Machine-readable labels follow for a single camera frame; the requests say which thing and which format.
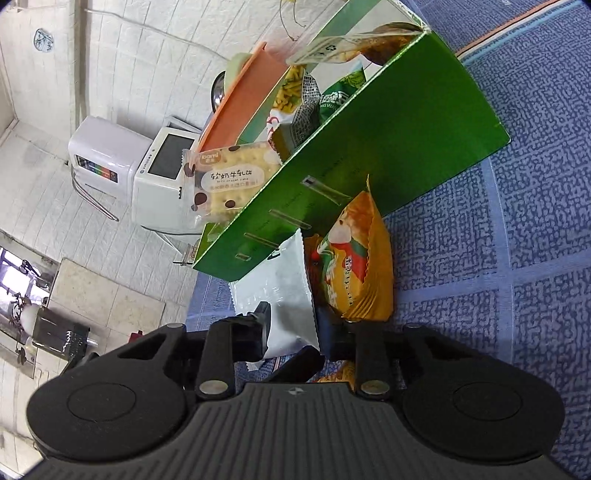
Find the cracker package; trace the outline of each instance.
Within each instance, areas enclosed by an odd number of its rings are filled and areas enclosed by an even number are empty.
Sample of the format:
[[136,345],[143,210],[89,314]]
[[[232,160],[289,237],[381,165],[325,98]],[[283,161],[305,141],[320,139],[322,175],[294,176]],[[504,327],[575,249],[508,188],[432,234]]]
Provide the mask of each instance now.
[[320,90],[306,67],[290,67],[267,118],[267,140],[283,161],[320,126],[319,102]]
[[181,197],[186,215],[208,222],[231,220],[281,167],[267,142],[183,150]]
[[316,260],[326,301],[344,319],[388,320],[394,309],[392,249],[369,185],[340,214]]

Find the white cable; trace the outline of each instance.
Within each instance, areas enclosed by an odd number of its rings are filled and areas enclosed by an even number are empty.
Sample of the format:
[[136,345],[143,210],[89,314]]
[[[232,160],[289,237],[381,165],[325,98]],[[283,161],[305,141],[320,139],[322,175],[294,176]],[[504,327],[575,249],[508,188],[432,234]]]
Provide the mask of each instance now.
[[30,11],[30,10],[43,10],[44,8],[63,8],[67,7],[67,4],[57,4],[57,5],[42,5],[40,7],[22,7],[20,5],[12,5],[11,8],[7,9],[7,12],[18,12],[19,10]]
[[165,37],[171,38],[172,40],[176,40],[176,41],[185,43],[185,44],[190,45],[190,46],[193,46],[193,47],[201,48],[202,50],[205,50],[205,51],[209,52],[210,54],[215,55],[216,57],[221,58],[224,61],[228,61],[228,59],[226,57],[224,57],[223,55],[220,55],[217,51],[212,50],[211,48],[206,47],[205,45],[202,45],[200,43],[195,43],[195,42],[192,42],[192,41],[189,41],[189,40],[185,40],[184,38],[175,37],[174,35],[171,35],[170,33],[163,32],[162,30],[158,30],[157,28],[150,27],[149,25],[144,25],[142,23],[135,22],[135,21],[130,20],[128,18],[122,17],[121,15],[114,14],[113,12],[103,12],[101,10],[92,10],[90,8],[85,8],[84,11],[85,12],[88,12],[90,14],[98,14],[98,15],[104,15],[106,17],[114,17],[114,18],[117,18],[120,21],[127,22],[127,23],[129,23],[131,25],[135,25],[136,27],[146,28],[146,29],[148,29],[148,30],[150,30],[152,32],[155,32],[155,33],[158,33],[158,34],[163,35]]
[[[61,8],[61,7],[67,7],[67,4],[44,5],[42,7],[21,7],[21,6],[15,5],[11,9],[9,9],[8,11],[18,11],[18,10],[30,11],[30,10],[39,10],[39,9],[43,9],[43,8]],[[134,20],[130,20],[129,18],[122,17],[121,15],[114,14],[113,12],[104,12],[102,10],[93,10],[91,8],[85,8],[84,11],[88,12],[90,14],[97,14],[97,15],[104,15],[106,17],[113,17],[113,18],[116,18],[122,22],[127,22],[131,25],[135,25],[136,27],[146,28],[147,30],[150,30],[150,31],[155,32],[160,35],[163,35],[163,36],[168,37],[172,40],[176,40],[176,41],[182,42],[184,44],[187,44],[189,46],[193,46],[193,47],[197,47],[202,50],[205,50],[205,51],[209,52],[211,55],[215,55],[216,57],[219,57],[224,61],[228,61],[228,59],[226,57],[224,57],[223,55],[220,55],[217,51],[212,50],[211,48],[206,47],[205,45],[202,45],[200,43],[195,43],[195,42],[192,42],[189,40],[185,40],[184,38],[176,37],[174,35],[171,35],[170,33],[163,32],[162,30],[158,30],[157,28],[150,27],[149,25],[144,25],[144,24],[136,22]]]

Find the clear plastic bag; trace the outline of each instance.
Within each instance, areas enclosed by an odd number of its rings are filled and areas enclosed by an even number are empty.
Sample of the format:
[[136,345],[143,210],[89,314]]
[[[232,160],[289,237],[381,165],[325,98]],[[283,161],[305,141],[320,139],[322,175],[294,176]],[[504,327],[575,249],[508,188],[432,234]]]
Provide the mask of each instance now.
[[361,53],[368,60],[384,65],[422,32],[421,27],[417,25],[392,22],[372,32],[319,37],[288,58],[287,63],[346,63]]
[[231,220],[281,167],[267,142],[183,150],[181,200],[187,217],[208,222]]

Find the white brick wall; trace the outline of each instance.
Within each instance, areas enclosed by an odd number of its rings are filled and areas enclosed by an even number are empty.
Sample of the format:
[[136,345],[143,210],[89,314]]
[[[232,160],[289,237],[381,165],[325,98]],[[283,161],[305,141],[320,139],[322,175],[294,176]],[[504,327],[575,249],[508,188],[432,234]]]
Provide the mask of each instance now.
[[[343,0],[297,0],[298,21],[316,32]],[[93,0],[90,8],[143,22],[231,57],[260,40],[279,50],[292,42],[281,27],[278,0]],[[303,29],[285,2],[290,33]],[[202,127],[211,111],[210,89],[225,62],[197,47],[110,17],[89,14],[88,113],[153,137],[166,115]]]
[[[30,0],[29,7],[66,0]],[[284,1],[283,17],[292,36],[309,40],[343,0]],[[283,53],[295,45],[281,26],[279,0],[89,0],[88,7],[113,12],[230,58],[251,51],[260,40]],[[210,89],[225,62],[197,47],[98,14],[83,14],[86,34],[82,65],[86,113],[113,120],[153,137],[166,115],[203,126],[211,111]],[[41,53],[33,35],[43,27],[55,49]],[[67,9],[4,12],[0,42],[17,118],[61,140],[70,136],[67,78]]]
[[0,360],[0,435],[4,440],[4,448],[0,449],[0,463],[20,474],[41,460],[41,455],[33,448],[26,408],[33,392],[47,378],[40,370],[35,378],[30,378]]
[[72,189],[66,156],[65,142],[23,122],[16,125],[0,147],[0,229],[54,260],[70,258],[170,304],[168,312],[174,309],[184,322],[197,272],[173,265],[178,254],[131,223],[123,203],[99,196],[121,218],[112,222],[84,202]]
[[[53,3],[54,0],[30,0],[28,5]],[[53,52],[42,53],[33,46],[38,28],[52,33]],[[3,12],[0,43],[17,118],[67,141],[70,138],[67,8]]]

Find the yellow snack bag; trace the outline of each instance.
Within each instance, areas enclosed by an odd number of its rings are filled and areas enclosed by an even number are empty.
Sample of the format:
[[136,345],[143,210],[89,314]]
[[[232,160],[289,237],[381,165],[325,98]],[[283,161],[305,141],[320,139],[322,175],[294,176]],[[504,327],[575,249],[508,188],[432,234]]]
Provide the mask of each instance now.
[[345,207],[317,255],[326,300],[344,319],[388,320],[394,309],[390,235],[369,191]]
[[351,390],[355,391],[355,364],[347,360],[339,368],[337,373],[319,378],[314,383],[328,382],[348,382]]
[[267,140],[286,161],[320,126],[320,91],[304,65],[291,66],[267,118]]

